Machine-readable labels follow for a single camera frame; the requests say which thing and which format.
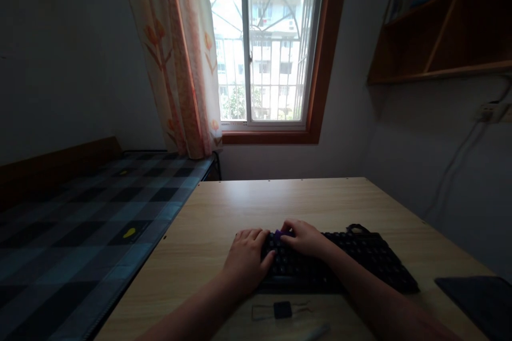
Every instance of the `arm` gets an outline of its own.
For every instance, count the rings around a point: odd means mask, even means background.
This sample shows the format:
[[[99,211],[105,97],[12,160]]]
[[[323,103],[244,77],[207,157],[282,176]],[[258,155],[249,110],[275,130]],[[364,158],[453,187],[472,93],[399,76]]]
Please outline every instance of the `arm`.
[[[222,271],[138,340],[210,339],[237,305],[256,289],[272,265],[273,251],[260,262],[268,233],[261,229],[238,232]]]
[[[459,340],[448,328],[359,265],[313,226],[300,220],[286,220],[282,231],[290,229],[295,238],[282,236],[281,242],[329,265],[380,339]]]

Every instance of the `power outlet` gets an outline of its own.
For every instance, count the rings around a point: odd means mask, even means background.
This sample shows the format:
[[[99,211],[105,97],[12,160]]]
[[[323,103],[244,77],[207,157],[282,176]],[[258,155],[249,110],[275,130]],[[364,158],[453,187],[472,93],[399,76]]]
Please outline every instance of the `power outlet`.
[[[475,120],[483,119],[489,124],[499,123],[509,104],[482,104],[475,113]]]
[[[501,118],[500,123],[512,123],[512,104],[508,104],[508,109]]]

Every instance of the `curtain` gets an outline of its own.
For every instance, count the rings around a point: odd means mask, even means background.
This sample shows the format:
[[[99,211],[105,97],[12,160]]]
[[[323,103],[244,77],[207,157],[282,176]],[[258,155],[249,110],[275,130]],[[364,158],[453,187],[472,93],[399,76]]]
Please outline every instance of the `curtain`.
[[[222,146],[210,0],[129,0],[169,151],[191,159]]]

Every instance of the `hand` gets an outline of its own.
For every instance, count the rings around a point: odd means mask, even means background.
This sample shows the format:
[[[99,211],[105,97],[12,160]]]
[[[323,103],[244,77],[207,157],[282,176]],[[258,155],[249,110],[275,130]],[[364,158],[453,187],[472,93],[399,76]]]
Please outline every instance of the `hand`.
[[[224,263],[222,273],[244,297],[256,289],[274,260],[273,250],[261,261],[261,247],[268,233],[261,228],[239,231]]]
[[[281,231],[289,231],[290,229],[295,233],[295,237],[281,236],[281,242],[306,256],[323,258],[332,246],[332,242],[305,221],[286,219]]]

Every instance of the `yellow stain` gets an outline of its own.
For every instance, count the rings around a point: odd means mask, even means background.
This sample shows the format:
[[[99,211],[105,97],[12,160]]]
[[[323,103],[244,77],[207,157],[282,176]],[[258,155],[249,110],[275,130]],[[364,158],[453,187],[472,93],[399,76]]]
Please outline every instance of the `yellow stain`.
[[[132,234],[135,233],[135,228],[130,228],[128,231],[123,235],[123,238],[130,237]]]

